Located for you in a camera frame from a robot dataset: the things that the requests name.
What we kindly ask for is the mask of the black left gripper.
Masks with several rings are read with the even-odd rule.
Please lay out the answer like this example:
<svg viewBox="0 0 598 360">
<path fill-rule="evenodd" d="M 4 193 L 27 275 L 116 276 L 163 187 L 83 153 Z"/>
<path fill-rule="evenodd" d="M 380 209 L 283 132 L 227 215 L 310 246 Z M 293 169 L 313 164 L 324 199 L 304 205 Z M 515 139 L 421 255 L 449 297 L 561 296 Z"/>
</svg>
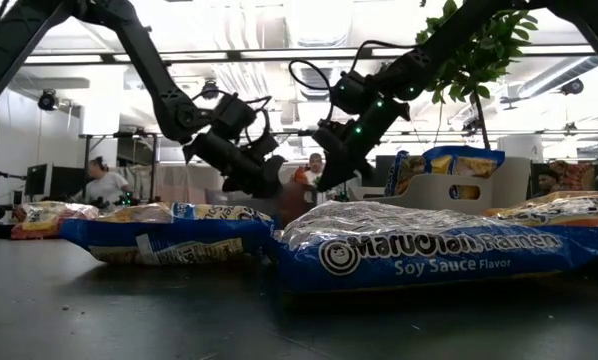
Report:
<svg viewBox="0 0 598 360">
<path fill-rule="evenodd" d="M 187 163 L 197 156 L 225 176 L 222 186 L 224 192 L 241 191 L 253 198 L 269 199 L 275 197 L 282 188 L 279 171 L 285 159 L 281 156 L 273 155 L 259 164 L 245 148 L 212 131 L 198 134 L 182 150 Z"/>
</svg>

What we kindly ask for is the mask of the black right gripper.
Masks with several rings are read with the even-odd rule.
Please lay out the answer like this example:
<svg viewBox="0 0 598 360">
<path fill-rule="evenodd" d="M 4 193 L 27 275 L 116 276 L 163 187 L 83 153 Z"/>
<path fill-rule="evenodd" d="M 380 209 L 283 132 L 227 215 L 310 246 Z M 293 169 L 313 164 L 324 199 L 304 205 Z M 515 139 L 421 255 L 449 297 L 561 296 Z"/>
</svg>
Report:
<svg viewBox="0 0 598 360">
<path fill-rule="evenodd" d="M 410 120 L 408 102 L 376 98 L 356 120 L 320 120 L 312 138 L 323 148 L 326 162 L 316 189 L 325 192 L 354 178 L 356 173 L 372 177 L 374 167 L 366 156 L 399 117 Z"/>
</svg>

